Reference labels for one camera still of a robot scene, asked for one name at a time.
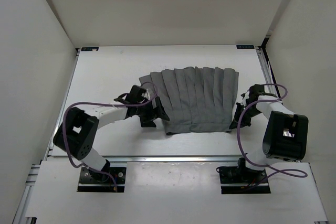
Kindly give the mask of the grey pleated skirt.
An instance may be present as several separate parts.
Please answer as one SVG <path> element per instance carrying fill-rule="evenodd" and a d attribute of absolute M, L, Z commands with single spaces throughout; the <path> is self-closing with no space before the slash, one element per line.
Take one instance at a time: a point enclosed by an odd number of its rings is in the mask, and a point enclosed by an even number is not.
<path fill-rule="evenodd" d="M 166 135 L 231 131 L 239 81 L 235 69 L 165 69 L 139 81 L 148 89 L 157 89 L 170 118 L 163 121 Z"/>

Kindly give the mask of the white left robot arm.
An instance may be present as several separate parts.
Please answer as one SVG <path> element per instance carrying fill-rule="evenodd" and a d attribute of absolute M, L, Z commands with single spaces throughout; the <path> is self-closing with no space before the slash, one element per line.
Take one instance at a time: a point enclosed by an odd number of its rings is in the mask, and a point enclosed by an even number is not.
<path fill-rule="evenodd" d="M 80 109 L 81 102 L 70 105 L 53 144 L 67 153 L 73 167 L 77 167 L 74 161 L 78 160 L 80 166 L 92 171 L 93 178 L 105 182 L 110 176 L 110 163 L 93 148 L 97 131 L 133 116 L 140 119 L 142 128 L 155 127 L 156 119 L 169 121 L 157 90 L 154 83 L 145 82 L 141 86 L 133 85 L 129 92 L 115 98 L 114 104 L 91 102 L 90 110 Z"/>

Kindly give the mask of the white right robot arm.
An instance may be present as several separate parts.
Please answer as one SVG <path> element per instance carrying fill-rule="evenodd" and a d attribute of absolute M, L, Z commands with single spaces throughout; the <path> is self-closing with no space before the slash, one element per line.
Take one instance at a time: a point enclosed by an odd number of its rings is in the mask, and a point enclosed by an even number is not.
<path fill-rule="evenodd" d="M 282 99 L 265 91 L 266 84 L 255 84 L 242 94 L 242 101 L 236 105 L 236 112 L 230 129 L 237 130 L 238 147 L 242 154 L 236 168 L 236 177 L 247 182 L 255 175 L 255 170 L 270 168 L 272 164 L 284 161 L 301 161 L 306 155 L 308 124 L 306 116 L 287 109 Z M 262 114 L 267 120 L 262 146 L 251 153 L 245 153 L 240 139 L 240 130 L 251 126 L 253 117 Z"/>

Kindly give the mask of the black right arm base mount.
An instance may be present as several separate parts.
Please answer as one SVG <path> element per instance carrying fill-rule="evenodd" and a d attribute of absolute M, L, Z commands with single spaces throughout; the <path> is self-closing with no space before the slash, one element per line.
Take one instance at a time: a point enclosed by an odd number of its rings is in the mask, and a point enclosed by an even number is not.
<path fill-rule="evenodd" d="M 219 180 L 222 195 L 270 194 L 265 170 L 253 170 L 246 167 L 244 158 L 237 166 L 219 166 Z"/>

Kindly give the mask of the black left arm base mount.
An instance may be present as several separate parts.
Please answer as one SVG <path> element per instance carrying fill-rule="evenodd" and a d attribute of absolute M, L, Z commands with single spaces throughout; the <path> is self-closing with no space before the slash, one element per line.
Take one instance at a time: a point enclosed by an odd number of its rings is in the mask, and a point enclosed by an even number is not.
<path fill-rule="evenodd" d="M 96 173 L 82 167 L 78 179 L 77 192 L 82 193 L 123 193 L 127 168 L 111 165 L 106 171 L 109 175 Z"/>

